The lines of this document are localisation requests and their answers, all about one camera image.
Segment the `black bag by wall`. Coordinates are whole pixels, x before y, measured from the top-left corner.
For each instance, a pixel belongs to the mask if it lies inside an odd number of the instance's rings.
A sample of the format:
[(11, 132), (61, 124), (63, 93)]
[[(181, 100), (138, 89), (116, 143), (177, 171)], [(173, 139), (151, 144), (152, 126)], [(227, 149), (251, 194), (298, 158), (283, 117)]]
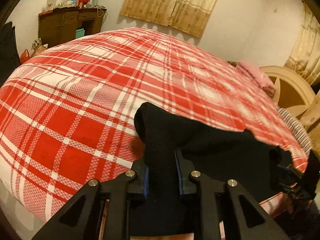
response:
[(8, 22), (1, 29), (0, 38), (0, 85), (2, 86), (12, 72), (20, 65), (17, 51), (15, 27)]

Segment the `striped pillow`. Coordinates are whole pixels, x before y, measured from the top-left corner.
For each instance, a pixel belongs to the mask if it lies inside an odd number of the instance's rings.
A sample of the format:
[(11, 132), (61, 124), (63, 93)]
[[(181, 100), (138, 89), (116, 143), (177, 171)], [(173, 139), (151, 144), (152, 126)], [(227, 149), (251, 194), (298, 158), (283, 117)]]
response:
[(281, 116), (282, 120), (285, 122), (285, 124), (287, 124), (295, 139), (299, 142), (300, 146), (306, 153), (306, 156), (309, 157), (310, 152), (312, 150), (312, 143), (303, 125), (288, 110), (278, 106), (276, 107), (276, 110)]

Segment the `cream wooden headboard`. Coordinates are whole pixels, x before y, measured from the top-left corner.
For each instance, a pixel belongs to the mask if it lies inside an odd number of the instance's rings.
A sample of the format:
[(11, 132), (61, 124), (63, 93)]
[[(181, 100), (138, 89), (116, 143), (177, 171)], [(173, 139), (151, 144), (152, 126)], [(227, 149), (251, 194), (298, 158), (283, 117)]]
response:
[(274, 83), (273, 101), (300, 119), (316, 97), (311, 86), (295, 71), (278, 66), (260, 67)]

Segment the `white greeting card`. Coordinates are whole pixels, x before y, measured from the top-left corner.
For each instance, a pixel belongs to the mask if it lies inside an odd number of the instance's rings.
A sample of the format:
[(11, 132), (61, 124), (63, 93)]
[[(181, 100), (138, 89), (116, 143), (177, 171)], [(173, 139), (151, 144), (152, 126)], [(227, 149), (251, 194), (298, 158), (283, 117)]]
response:
[(47, 0), (45, 11), (51, 11), (56, 6), (56, 0)]

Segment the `pink folded blanket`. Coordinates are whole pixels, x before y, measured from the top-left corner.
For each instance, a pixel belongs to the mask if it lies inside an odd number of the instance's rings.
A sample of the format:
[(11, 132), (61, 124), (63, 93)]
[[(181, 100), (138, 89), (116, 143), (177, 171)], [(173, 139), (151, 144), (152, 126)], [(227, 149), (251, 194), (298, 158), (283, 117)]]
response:
[(254, 83), (259, 86), (269, 97), (274, 97), (276, 90), (274, 88), (273, 82), (258, 67), (239, 61), (236, 64), (236, 68), (247, 77), (252, 78)]

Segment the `red plaid bed sheet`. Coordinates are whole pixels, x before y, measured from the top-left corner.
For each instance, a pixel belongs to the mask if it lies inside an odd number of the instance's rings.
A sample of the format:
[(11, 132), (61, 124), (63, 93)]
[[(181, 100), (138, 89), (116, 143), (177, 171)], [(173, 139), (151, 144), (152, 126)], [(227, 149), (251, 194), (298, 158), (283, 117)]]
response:
[(55, 46), (1, 86), (1, 182), (47, 222), (88, 180), (109, 180), (143, 154), (141, 104), (227, 131), (250, 130), (304, 172), (306, 152), (276, 104), (228, 62), (144, 28), (106, 31)]

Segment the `beige side curtain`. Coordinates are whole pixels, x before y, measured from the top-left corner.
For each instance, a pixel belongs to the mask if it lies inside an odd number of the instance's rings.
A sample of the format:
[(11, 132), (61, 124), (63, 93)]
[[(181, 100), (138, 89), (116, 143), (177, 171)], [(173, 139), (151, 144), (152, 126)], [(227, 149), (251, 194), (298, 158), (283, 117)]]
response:
[[(319, 85), (319, 22), (306, 4), (298, 40), (284, 66), (294, 70), (310, 86)], [(313, 150), (319, 153), (319, 92), (300, 122), (309, 134)]]

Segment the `beige patterned window curtain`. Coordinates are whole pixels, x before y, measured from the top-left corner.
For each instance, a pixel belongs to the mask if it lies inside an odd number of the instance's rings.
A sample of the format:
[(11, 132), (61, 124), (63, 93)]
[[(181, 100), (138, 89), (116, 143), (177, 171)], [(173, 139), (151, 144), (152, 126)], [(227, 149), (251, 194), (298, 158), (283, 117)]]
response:
[(216, 0), (124, 0), (119, 14), (201, 38), (215, 3)]

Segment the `black pants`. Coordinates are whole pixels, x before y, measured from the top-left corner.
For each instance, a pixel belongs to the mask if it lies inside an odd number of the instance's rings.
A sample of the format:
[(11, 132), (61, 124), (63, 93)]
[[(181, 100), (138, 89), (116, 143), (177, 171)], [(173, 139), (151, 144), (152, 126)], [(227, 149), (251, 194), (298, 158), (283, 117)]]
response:
[(130, 204), (132, 236), (156, 237), (195, 232), (195, 208), (180, 196), (175, 150), (196, 170), (221, 182), (234, 179), (259, 203), (289, 184), (278, 165), (292, 165), (291, 153), (253, 134), (230, 132), (171, 114), (149, 102), (135, 113), (134, 126), (145, 145), (144, 196)]

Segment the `dark wooden desk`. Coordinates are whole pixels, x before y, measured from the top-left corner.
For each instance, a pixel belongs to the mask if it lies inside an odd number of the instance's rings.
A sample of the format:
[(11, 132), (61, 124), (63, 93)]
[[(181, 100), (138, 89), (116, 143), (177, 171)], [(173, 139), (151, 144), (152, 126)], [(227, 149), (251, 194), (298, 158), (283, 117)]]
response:
[(101, 32), (107, 16), (105, 8), (64, 8), (39, 14), (38, 38), (49, 48), (76, 38), (76, 31), (85, 35)]

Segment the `teal box under desk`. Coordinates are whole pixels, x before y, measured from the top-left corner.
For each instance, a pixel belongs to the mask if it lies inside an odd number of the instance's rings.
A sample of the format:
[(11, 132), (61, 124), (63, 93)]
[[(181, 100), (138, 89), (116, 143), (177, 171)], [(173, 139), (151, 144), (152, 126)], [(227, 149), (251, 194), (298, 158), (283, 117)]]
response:
[(84, 35), (85, 35), (84, 28), (76, 29), (75, 38), (80, 38), (80, 37), (83, 37)]

